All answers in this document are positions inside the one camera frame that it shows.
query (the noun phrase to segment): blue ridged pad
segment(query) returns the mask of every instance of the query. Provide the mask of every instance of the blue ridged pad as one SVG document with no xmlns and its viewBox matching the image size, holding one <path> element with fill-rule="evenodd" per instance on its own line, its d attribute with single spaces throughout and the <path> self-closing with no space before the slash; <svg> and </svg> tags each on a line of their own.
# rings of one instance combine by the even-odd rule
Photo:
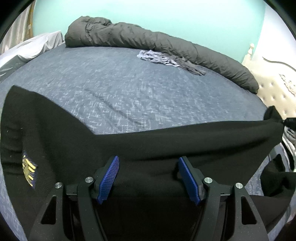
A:
<svg viewBox="0 0 296 241">
<path fill-rule="evenodd" d="M 104 200 L 107 199 L 113 182 L 116 178 L 116 175 L 119 170 L 119 158 L 115 156 L 112 163 L 110 164 L 105 176 L 103 177 L 100 186 L 99 186 L 99 195 L 97 201 L 99 204 L 102 204 Z"/>
<path fill-rule="evenodd" d="M 179 158 L 178 166 L 190 200 L 198 205 L 200 202 L 200 198 L 198 196 L 198 186 L 182 157 Z"/>
</svg>

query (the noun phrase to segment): yellow and blue patch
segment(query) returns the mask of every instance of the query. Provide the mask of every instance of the yellow and blue patch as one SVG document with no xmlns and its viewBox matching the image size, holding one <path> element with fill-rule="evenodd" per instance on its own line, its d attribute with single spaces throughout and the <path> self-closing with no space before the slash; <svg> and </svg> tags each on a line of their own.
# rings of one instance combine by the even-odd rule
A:
<svg viewBox="0 0 296 241">
<path fill-rule="evenodd" d="M 31 158 L 28 157 L 27 153 L 24 152 L 22 155 L 22 170 L 24 172 L 27 182 L 32 188 L 35 189 L 35 183 L 37 178 L 38 165 L 34 163 Z"/>
</svg>

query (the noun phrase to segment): silver screw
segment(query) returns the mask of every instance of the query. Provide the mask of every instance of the silver screw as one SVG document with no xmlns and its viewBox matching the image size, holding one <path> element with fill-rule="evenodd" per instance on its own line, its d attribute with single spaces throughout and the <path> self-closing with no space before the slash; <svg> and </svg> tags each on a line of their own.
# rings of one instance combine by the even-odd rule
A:
<svg viewBox="0 0 296 241">
<path fill-rule="evenodd" d="M 212 178 L 210 178 L 210 177 L 206 177 L 206 178 L 205 178 L 205 182 L 206 182 L 206 183 L 212 183 L 212 181 L 213 181 L 213 180 L 212 180 Z"/>
<path fill-rule="evenodd" d="M 94 180 L 94 179 L 93 179 L 92 177 L 87 177 L 87 178 L 85 179 L 85 182 L 86 182 L 86 183 L 91 183 L 93 180 Z"/>
<path fill-rule="evenodd" d="M 235 184 L 235 186 L 236 186 L 238 189 L 243 188 L 243 185 L 242 185 L 241 183 L 237 183 L 237 184 Z"/>
<path fill-rule="evenodd" d="M 56 184 L 54 185 L 55 188 L 60 188 L 61 186 L 62 186 L 62 183 L 56 183 Z"/>
</svg>

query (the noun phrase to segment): white headboard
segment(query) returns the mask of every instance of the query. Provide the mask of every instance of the white headboard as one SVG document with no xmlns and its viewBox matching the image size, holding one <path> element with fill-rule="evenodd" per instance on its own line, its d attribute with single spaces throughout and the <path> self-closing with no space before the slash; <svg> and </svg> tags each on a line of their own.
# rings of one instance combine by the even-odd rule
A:
<svg viewBox="0 0 296 241">
<path fill-rule="evenodd" d="M 253 49 L 251 44 L 242 65 L 259 84 L 257 96 L 266 106 L 274 105 L 283 119 L 296 117 L 296 68 L 268 57 L 252 61 Z"/>
</svg>

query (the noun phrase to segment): mint green wall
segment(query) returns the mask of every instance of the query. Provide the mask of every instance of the mint green wall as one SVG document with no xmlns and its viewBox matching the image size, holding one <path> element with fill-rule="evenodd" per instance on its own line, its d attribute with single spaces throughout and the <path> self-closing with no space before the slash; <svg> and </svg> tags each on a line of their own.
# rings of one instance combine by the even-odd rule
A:
<svg viewBox="0 0 296 241">
<path fill-rule="evenodd" d="M 263 0 L 36 0 L 33 33 L 61 30 L 78 17 L 138 24 L 206 46 L 240 62 L 259 40 Z"/>
</svg>

